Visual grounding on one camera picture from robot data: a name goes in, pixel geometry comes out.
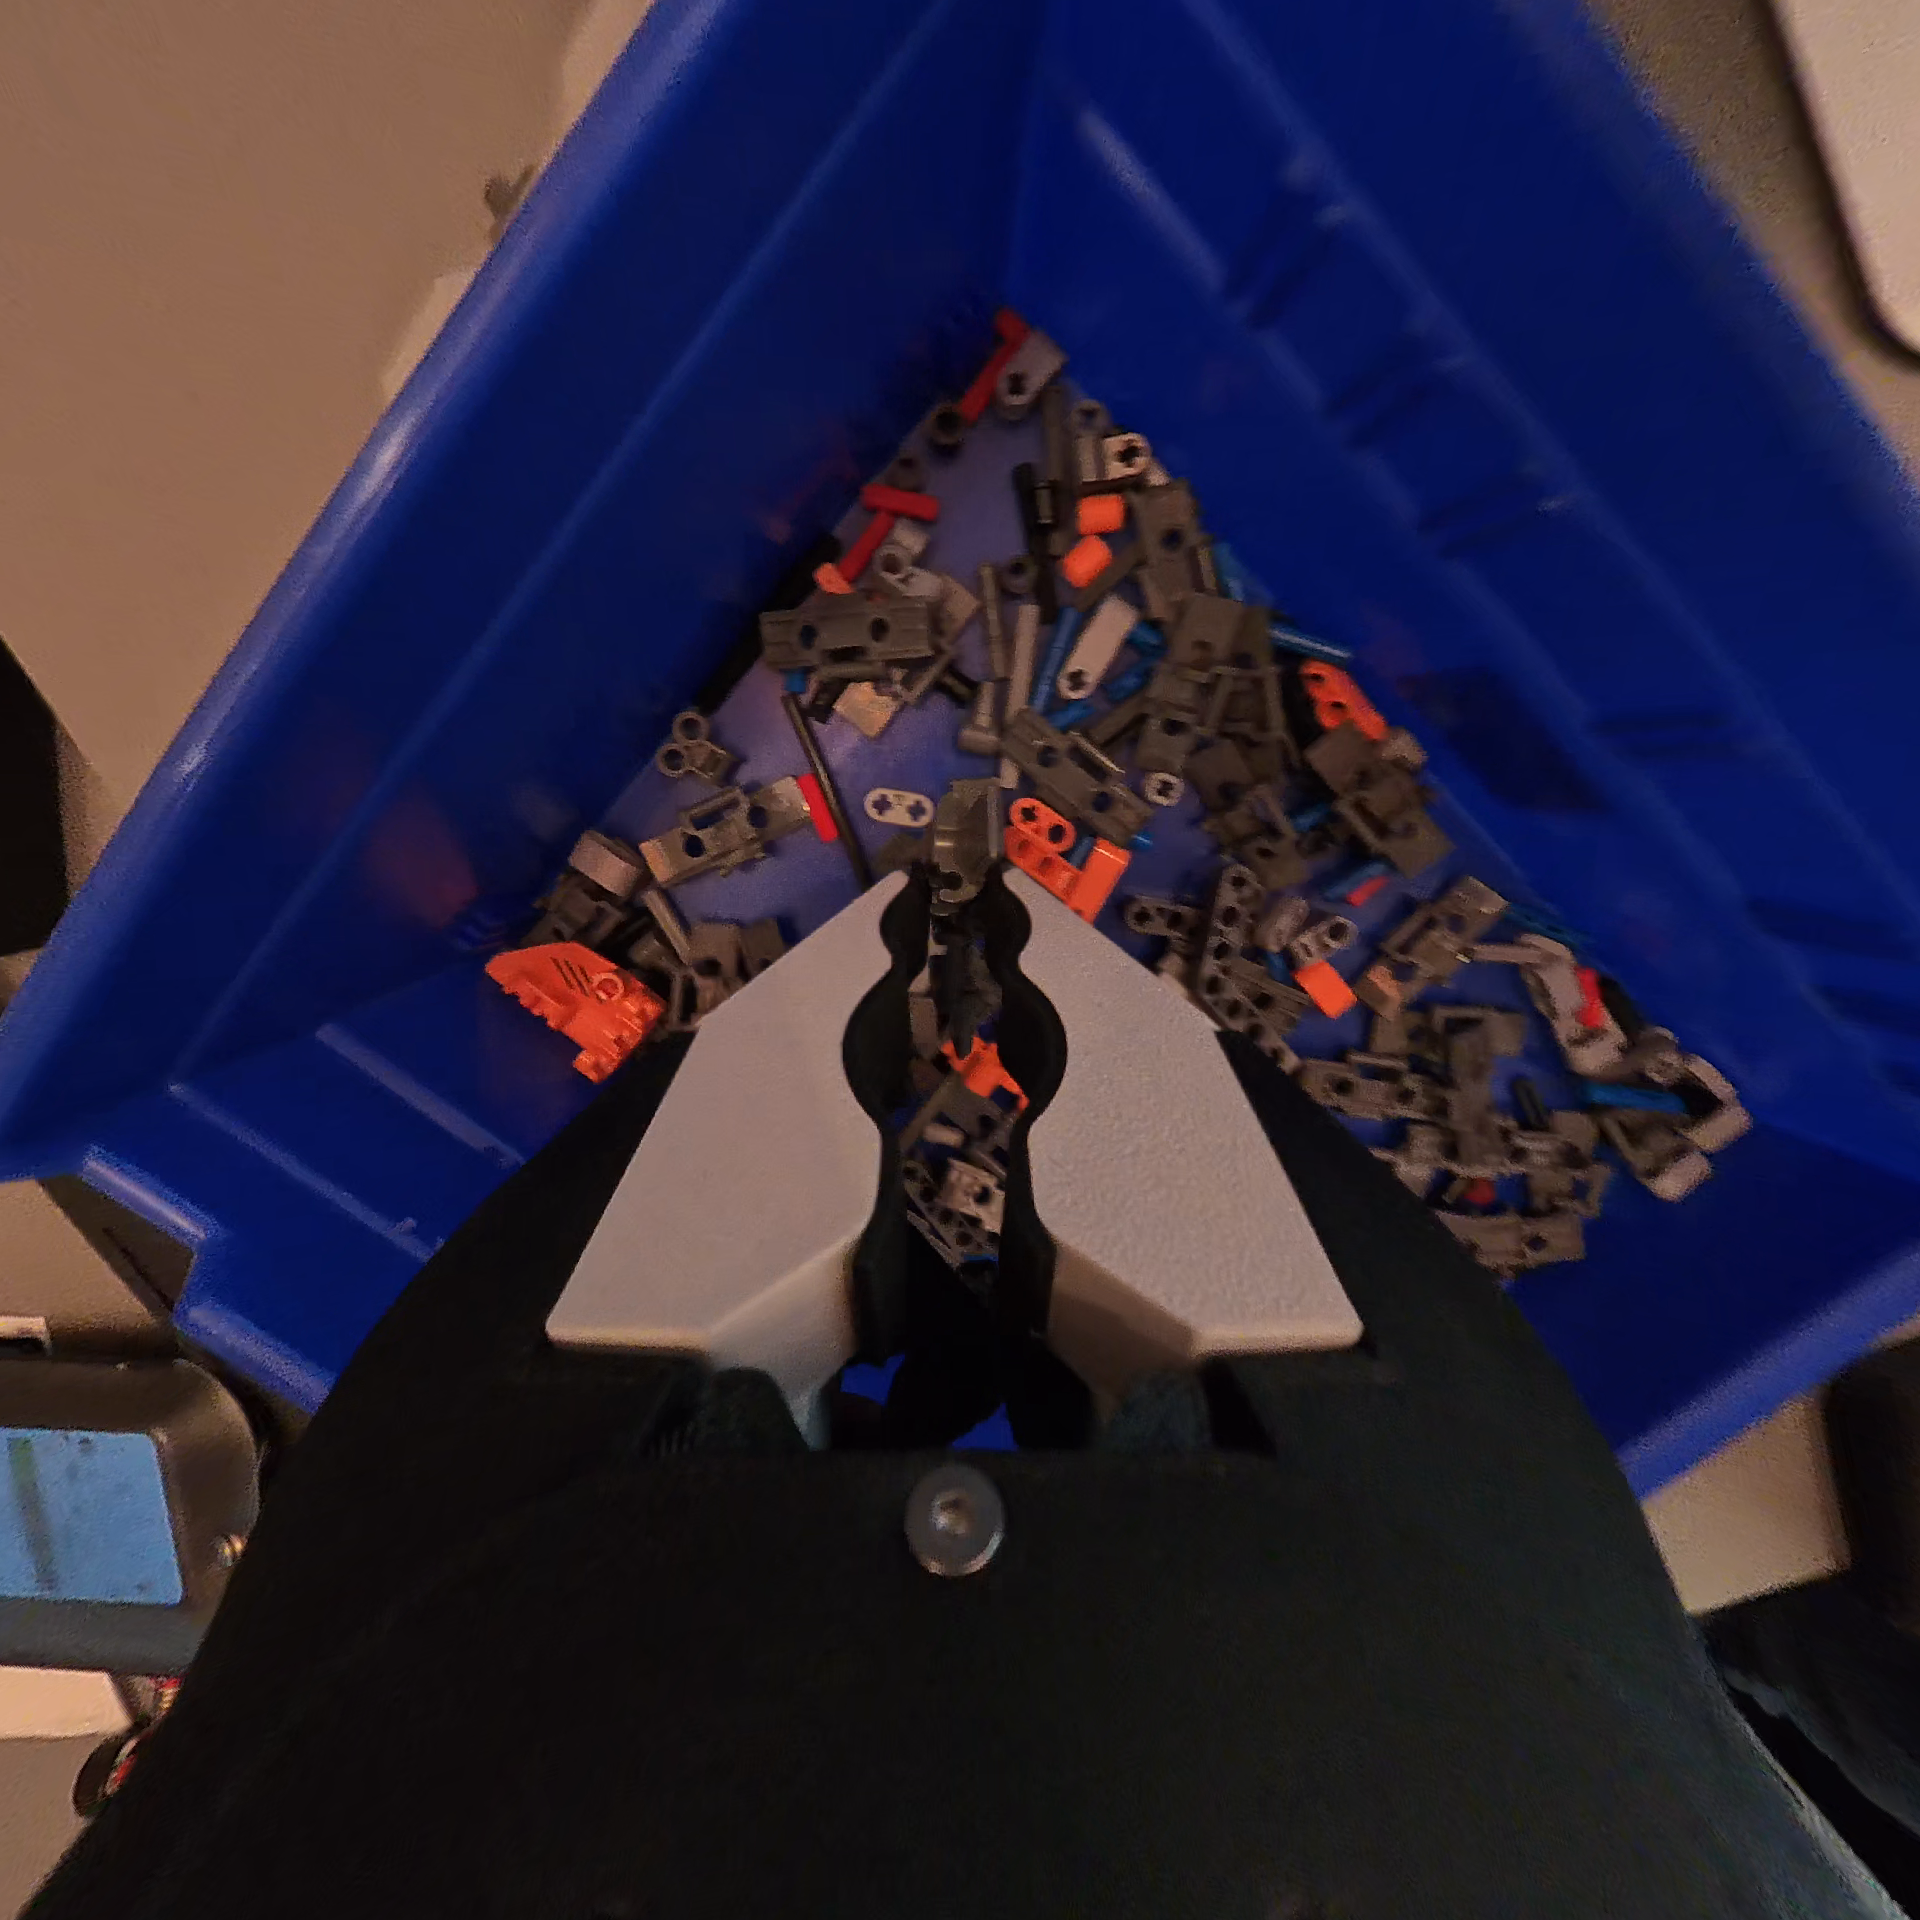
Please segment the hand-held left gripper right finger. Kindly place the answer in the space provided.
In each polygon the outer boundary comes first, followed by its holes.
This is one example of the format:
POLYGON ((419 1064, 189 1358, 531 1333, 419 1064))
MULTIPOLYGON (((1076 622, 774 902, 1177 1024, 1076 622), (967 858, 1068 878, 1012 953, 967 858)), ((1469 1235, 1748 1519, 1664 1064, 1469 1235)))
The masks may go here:
POLYGON ((1024 1148, 1051 1347, 1076 1374, 1356 1347, 1363 1318, 1214 1020, 1033 878, 1006 885, 1033 926, 1022 973, 1063 1029, 1024 1148))

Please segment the grey box with pale label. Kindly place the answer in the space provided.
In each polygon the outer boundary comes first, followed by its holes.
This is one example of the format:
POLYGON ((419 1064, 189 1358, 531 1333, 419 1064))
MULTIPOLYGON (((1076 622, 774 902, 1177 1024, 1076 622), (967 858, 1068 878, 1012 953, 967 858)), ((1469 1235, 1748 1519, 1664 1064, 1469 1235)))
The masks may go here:
POLYGON ((184 1677, 257 1520, 257 1434, 184 1358, 4 1353, 4 1665, 184 1677))

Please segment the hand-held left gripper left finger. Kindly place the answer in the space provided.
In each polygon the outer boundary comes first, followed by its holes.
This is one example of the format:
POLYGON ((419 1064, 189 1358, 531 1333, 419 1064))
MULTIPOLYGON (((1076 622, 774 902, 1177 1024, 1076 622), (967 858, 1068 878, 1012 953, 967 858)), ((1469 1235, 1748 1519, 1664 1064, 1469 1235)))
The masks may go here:
POLYGON ((834 1376, 899 1343, 853 1292, 880 1126, 845 1040, 903 892, 876 879, 705 1013, 547 1314, 555 1347, 834 1376))

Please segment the orange curved toy panel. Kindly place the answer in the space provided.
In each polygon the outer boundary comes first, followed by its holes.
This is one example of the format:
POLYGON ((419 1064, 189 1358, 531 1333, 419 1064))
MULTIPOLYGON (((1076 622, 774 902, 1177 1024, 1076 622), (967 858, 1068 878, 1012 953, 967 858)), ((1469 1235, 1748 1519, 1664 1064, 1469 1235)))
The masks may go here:
POLYGON ((538 940, 495 953, 485 973, 549 1033, 570 1040, 571 1068, 605 1083, 659 1029, 667 1001, 583 940, 538 940))

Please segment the blue plastic bin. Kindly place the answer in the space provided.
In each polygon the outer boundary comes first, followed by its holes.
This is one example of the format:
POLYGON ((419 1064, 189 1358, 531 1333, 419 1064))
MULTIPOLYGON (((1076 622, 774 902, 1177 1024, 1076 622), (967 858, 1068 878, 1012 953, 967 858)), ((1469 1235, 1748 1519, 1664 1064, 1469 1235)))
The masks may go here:
POLYGON ((1516 1287, 1636 1491, 1917 1314, 1917 500, 1579 3, 657 3, 4 1013, 315 1407, 590 1088, 485 914, 1043 326, 1753 1135, 1516 1287))

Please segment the heap of mixed toy pieces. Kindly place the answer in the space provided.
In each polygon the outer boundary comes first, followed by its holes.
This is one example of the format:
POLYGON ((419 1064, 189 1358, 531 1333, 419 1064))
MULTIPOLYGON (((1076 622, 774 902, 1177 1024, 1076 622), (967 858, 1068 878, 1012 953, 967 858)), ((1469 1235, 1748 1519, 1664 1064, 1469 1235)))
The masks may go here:
POLYGON ((973 915, 999 863, 1359 1122, 1499 1279, 1579 1262, 1615 1170, 1682 1201, 1748 1135, 1723 1068, 1458 869, 1419 738, 1251 599, 1189 480, 1068 391, 1063 350, 1018 313, 845 531, 758 616, 805 770, 742 780, 684 706, 657 768, 705 793, 642 841, 585 829, 489 959, 583 940, 667 1001, 648 1040, 689 1033, 787 937, 689 919, 673 893, 810 829, 858 887, 931 887, 923 1104, 951 1075, 943 1044, 995 1044, 973 915))

